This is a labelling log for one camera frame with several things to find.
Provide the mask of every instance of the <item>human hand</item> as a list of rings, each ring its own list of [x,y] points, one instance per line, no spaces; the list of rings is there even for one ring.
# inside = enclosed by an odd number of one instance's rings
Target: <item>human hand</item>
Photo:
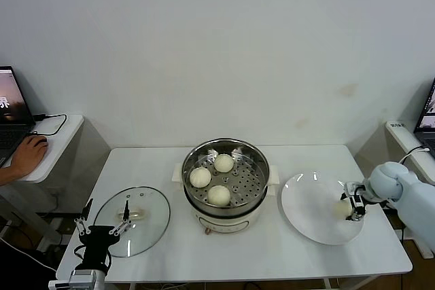
[[[31,173],[47,152],[47,138],[44,136],[26,137],[17,147],[11,161],[11,168],[18,178]]]

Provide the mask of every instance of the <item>metal steamer tray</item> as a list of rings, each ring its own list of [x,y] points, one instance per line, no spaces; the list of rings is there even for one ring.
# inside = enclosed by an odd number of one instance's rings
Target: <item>metal steamer tray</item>
[[[220,173],[214,168],[214,160],[219,154],[228,154],[234,159],[234,166],[228,173]],[[211,173],[207,187],[196,188],[189,180],[190,173],[198,167]],[[248,214],[263,201],[267,192],[269,165],[259,149],[236,139],[215,139],[194,148],[184,160],[181,178],[190,203],[200,211],[219,218],[233,218]],[[216,185],[230,190],[228,206],[216,206],[207,202],[207,192]]]

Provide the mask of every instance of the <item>steamed bun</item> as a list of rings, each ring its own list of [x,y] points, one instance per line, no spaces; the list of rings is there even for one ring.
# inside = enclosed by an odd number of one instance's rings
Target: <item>steamed bun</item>
[[[215,159],[215,169],[220,173],[227,173],[234,166],[234,160],[228,154],[220,154]]]
[[[199,167],[190,173],[189,180],[193,187],[203,188],[210,183],[211,173],[206,168]]]
[[[349,199],[340,200],[334,203],[333,214],[338,220],[346,220],[350,214],[352,214],[352,205]]]
[[[231,194],[225,186],[213,186],[209,189],[207,199],[210,204],[226,206],[230,204]]]

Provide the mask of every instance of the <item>person's arm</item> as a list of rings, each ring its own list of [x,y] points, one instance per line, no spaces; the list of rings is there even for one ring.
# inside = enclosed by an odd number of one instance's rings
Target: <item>person's arm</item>
[[[47,152],[47,146],[47,138],[44,136],[26,137],[17,147],[11,165],[0,169],[0,185],[5,185],[31,173]]]

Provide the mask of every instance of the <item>laptop keyboard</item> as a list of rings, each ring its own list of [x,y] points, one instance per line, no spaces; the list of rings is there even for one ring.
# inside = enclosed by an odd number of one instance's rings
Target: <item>laptop keyboard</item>
[[[10,149],[21,135],[22,130],[0,130],[0,149]]]

